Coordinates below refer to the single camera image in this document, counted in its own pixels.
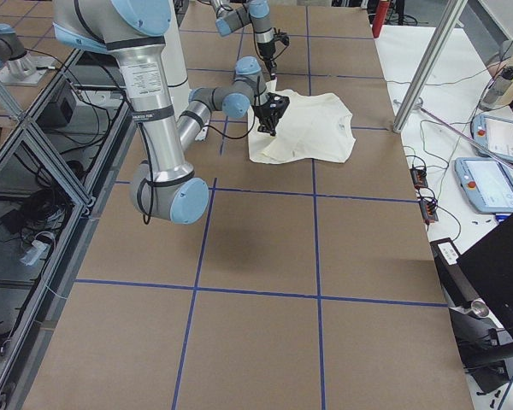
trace red object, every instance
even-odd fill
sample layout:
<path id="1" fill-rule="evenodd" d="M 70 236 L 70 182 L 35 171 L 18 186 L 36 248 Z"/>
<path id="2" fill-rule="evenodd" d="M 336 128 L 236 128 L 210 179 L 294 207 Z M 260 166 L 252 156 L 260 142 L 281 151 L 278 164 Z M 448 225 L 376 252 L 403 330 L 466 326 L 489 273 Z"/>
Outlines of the red object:
<path id="1" fill-rule="evenodd" d="M 373 20 L 373 37 L 378 38 L 384 21 L 386 21 L 387 10 L 390 8 L 390 0 L 380 0 L 376 8 L 376 15 Z"/>

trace label on robot arm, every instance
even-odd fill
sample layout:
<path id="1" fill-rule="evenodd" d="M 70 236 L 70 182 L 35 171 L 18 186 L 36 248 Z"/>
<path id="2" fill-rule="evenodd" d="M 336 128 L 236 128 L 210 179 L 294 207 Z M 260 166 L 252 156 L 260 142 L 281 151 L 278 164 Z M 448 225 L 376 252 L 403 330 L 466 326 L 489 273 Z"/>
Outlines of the label on robot arm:
<path id="1" fill-rule="evenodd" d="M 157 62 L 120 67 L 130 98 L 150 97 L 163 93 L 163 81 Z"/>
<path id="2" fill-rule="evenodd" d="M 445 257 L 445 261 L 449 265 L 457 264 L 457 259 L 458 259 L 458 256 L 460 256 L 460 255 L 452 247 L 451 243 L 449 243 L 449 242 L 440 243 L 439 245 L 437 245 L 437 247 L 441 251 L 441 254 L 443 254 L 443 256 Z"/>

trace crumpled white fabric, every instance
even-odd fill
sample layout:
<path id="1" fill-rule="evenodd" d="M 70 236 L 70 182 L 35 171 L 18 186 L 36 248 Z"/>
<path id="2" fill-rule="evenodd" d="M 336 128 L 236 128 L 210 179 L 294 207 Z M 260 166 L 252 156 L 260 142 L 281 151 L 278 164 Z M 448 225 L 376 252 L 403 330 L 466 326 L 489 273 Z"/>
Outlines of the crumpled white fabric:
<path id="1" fill-rule="evenodd" d="M 258 132 L 258 120 L 249 133 L 249 157 L 253 162 L 282 164 L 315 158 L 345 162 L 351 154 L 355 138 L 351 134 L 350 110 L 333 93 L 301 96 L 296 91 L 276 91 L 291 102 L 272 137 Z M 248 126 L 253 121 L 249 112 Z"/>

